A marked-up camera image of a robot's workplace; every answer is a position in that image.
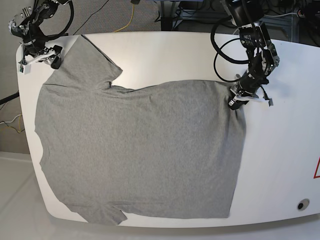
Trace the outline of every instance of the white cable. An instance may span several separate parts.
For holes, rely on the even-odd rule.
[[[298,16],[298,13],[297,12],[289,12],[289,13],[282,14],[282,15],[265,15],[265,16],[270,17],[270,18],[280,18],[280,17],[284,17],[284,16],[288,16],[288,15]]]
[[[21,114],[17,115],[14,117],[14,119],[12,121],[5,121],[5,122],[0,122],[0,124],[12,124],[18,117],[20,117]]]
[[[235,35],[235,33],[239,30],[239,28],[237,28],[236,30],[234,30],[234,32],[232,33],[232,35]]]

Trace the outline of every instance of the fabric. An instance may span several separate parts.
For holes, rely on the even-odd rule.
[[[228,218],[245,121],[229,87],[183,80],[113,86],[122,70],[80,36],[43,84],[35,131],[41,167],[59,201],[89,223],[125,213]]]

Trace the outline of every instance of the gray floor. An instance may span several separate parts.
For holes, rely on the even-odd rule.
[[[91,13],[98,10],[106,0],[74,0],[75,16],[74,21],[68,31],[73,35],[74,32],[86,21]],[[1,0],[0,8],[0,99],[14,94],[18,91],[16,74],[16,50],[19,46],[19,38],[10,35],[8,22],[13,16],[21,11],[23,7],[31,6],[33,0]],[[132,5],[130,0],[110,0],[105,7],[95,14],[84,25],[77,34],[93,34],[113,32],[126,25],[131,17]],[[47,35],[60,32],[70,16],[67,6],[60,7],[58,12],[50,20],[46,20],[41,28]],[[131,25],[124,31],[160,31],[160,22],[154,23],[158,16],[157,5],[150,0],[142,0],[135,8],[134,18]],[[204,32],[209,33],[212,25],[197,22],[183,22],[179,26],[179,31]],[[219,33],[232,34],[234,29],[220,27]],[[280,29],[269,29],[272,39],[287,41],[286,34]],[[313,45],[313,42],[306,35],[305,31],[300,31],[300,43]],[[20,99],[9,102],[0,111],[0,121],[11,121],[16,115],[21,113]],[[18,121],[12,125],[18,127]],[[5,129],[0,132],[0,152],[29,153],[25,133],[17,134],[13,129]]]

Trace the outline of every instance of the red warning sign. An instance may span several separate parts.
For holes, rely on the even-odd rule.
[[[318,165],[316,166],[316,169],[315,169],[315,173],[314,173],[314,179],[317,179],[317,178],[320,178],[320,168],[319,168],[319,165],[320,165],[320,158],[319,158],[319,161],[318,161]]]

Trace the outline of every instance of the black circular hole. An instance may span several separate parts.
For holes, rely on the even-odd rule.
[[[304,204],[303,204],[303,203],[299,203],[298,209],[300,210],[300,209],[302,209],[303,207],[304,207]]]

